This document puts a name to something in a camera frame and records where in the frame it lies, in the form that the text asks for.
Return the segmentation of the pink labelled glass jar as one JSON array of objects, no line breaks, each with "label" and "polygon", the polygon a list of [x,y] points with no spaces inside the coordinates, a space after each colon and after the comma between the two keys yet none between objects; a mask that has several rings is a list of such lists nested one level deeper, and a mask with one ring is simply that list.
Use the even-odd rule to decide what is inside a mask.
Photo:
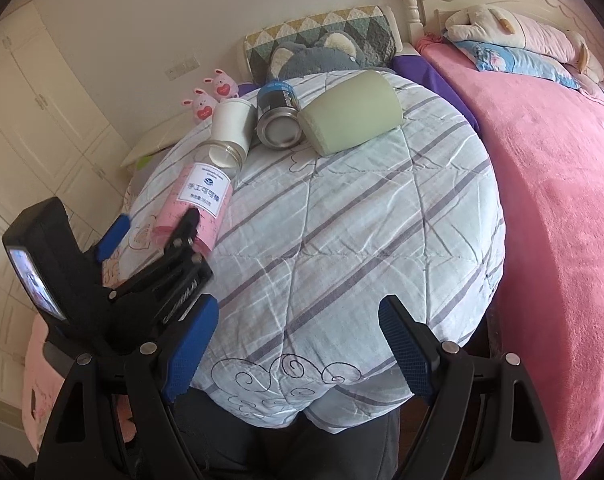
[{"label": "pink labelled glass jar", "polygon": [[200,144],[155,219],[152,244],[163,247],[187,210],[197,208],[200,219],[193,247],[208,257],[216,245],[244,155],[234,143],[208,140]]}]

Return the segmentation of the white paper cup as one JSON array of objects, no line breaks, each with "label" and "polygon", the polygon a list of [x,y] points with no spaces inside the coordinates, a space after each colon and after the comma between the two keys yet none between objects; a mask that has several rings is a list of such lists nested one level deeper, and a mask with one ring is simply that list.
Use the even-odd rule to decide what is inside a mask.
[{"label": "white paper cup", "polygon": [[213,114],[210,139],[230,145],[247,158],[257,122],[257,111],[249,101],[232,98],[219,103]]}]

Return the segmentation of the pale green cup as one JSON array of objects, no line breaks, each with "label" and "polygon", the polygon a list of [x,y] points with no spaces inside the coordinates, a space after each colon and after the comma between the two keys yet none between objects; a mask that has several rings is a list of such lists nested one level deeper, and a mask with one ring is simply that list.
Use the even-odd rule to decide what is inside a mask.
[{"label": "pale green cup", "polygon": [[390,82],[365,70],[304,106],[297,121],[314,150],[328,156],[402,125],[403,109]]}]

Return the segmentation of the heart patterned bedsheet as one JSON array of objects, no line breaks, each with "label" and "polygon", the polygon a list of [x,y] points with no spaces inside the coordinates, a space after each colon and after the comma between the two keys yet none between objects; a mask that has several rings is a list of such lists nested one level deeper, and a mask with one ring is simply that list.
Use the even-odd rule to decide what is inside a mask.
[{"label": "heart patterned bedsheet", "polygon": [[123,195],[122,214],[130,213],[135,198],[136,195],[134,195],[134,191],[132,190],[132,182],[129,182]]}]

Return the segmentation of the grey patterned pillow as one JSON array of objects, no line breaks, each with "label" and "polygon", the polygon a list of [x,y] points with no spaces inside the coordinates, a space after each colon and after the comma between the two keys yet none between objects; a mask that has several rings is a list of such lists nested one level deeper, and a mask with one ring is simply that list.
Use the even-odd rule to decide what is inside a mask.
[{"label": "grey patterned pillow", "polygon": [[142,188],[160,161],[161,158],[157,155],[148,155],[139,158],[134,164],[134,172],[130,181],[131,186],[133,188]]}]

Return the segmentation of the light pink small blanket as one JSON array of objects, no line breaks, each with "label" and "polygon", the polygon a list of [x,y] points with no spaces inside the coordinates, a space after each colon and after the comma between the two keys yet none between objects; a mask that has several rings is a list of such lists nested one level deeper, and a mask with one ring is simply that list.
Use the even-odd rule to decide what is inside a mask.
[{"label": "light pink small blanket", "polygon": [[23,376],[22,423],[28,442],[39,453],[56,398],[74,361],[48,341],[49,327],[37,314],[32,322]]}]

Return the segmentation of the cream bedside cabinet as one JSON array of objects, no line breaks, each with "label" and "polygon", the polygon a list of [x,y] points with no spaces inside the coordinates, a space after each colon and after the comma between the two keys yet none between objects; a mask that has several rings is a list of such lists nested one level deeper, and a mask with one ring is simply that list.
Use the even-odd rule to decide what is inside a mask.
[{"label": "cream bedside cabinet", "polygon": [[148,130],[120,163],[122,168],[134,165],[142,157],[153,155],[178,143],[197,125],[191,112],[179,114]]}]

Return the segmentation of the cream wardrobe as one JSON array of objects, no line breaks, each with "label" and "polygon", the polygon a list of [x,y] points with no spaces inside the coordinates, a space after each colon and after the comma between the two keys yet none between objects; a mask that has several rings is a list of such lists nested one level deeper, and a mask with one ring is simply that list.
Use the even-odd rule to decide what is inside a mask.
[{"label": "cream wardrobe", "polygon": [[19,408],[35,309],[2,234],[28,206],[56,195],[78,245],[119,215],[129,146],[76,78],[32,3],[0,21],[0,402]]}]

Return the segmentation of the striped white quilt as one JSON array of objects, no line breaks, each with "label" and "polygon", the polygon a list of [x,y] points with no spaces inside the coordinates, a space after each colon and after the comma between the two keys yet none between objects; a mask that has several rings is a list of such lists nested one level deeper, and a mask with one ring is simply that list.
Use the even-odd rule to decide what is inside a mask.
[{"label": "striped white quilt", "polygon": [[406,402],[378,322],[396,296],[434,335],[466,342],[500,284],[506,226],[488,152],[434,92],[387,78],[403,122],[328,157],[256,144],[207,292],[214,336],[192,378],[241,422],[305,415],[337,434]]}]

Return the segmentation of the pink bunny plush left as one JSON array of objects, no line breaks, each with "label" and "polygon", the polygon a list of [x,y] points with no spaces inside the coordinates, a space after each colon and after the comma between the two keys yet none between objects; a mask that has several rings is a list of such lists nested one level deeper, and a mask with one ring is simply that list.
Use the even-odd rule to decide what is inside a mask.
[{"label": "pink bunny plush left", "polygon": [[213,116],[218,101],[209,92],[194,88],[192,98],[182,100],[181,105],[190,108],[193,122],[198,125]]}]

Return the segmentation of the pink bunny plush right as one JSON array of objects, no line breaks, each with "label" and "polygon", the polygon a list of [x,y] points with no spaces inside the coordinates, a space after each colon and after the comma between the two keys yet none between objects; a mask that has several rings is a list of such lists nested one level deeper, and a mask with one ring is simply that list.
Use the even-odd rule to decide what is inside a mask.
[{"label": "pink bunny plush right", "polygon": [[239,96],[239,84],[220,68],[216,68],[214,75],[204,78],[203,82],[211,87],[211,95],[218,102]]}]

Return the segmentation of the pink fleece blanket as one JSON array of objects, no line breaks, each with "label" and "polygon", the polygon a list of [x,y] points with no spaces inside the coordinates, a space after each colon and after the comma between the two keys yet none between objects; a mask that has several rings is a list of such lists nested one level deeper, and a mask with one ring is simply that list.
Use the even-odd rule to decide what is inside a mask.
[{"label": "pink fleece blanket", "polygon": [[418,51],[479,123],[506,217],[500,344],[529,371],[562,477],[579,478],[604,445],[604,106],[481,72],[442,40]]}]

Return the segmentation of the grey cat plush cushion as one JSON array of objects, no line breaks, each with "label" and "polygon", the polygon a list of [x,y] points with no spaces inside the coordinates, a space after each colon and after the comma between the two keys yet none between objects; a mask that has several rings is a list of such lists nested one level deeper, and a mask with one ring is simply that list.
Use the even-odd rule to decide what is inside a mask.
[{"label": "grey cat plush cushion", "polygon": [[367,68],[372,68],[372,65],[351,36],[345,32],[328,32],[310,47],[292,41],[283,42],[270,58],[267,80]]}]

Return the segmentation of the diamond patterned quilted cover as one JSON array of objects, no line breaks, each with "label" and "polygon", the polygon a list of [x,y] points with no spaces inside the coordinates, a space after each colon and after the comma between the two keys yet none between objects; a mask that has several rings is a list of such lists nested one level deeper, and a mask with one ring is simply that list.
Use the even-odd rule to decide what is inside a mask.
[{"label": "diamond patterned quilted cover", "polygon": [[244,36],[238,44],[238,65],[244,81],[262,84],[271,56],[281,44],[293,42],[312,47],[326,36],[341,32],[349,36],[373,66],[389,66],[403,43],[390,6],[352,6],[293,18]]}]

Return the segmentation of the wall socket panel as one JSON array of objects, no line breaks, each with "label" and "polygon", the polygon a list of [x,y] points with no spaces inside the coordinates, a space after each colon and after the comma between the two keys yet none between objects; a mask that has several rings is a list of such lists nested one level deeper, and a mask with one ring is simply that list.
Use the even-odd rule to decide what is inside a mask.
[{"label": "wall socket panel", "polygon": [[196,58],[186,58],[185,60],[169,67],[165,70],[165,75],[169,81],[173,81],[187,73],[193,72],[200,67],[200,63]]}]

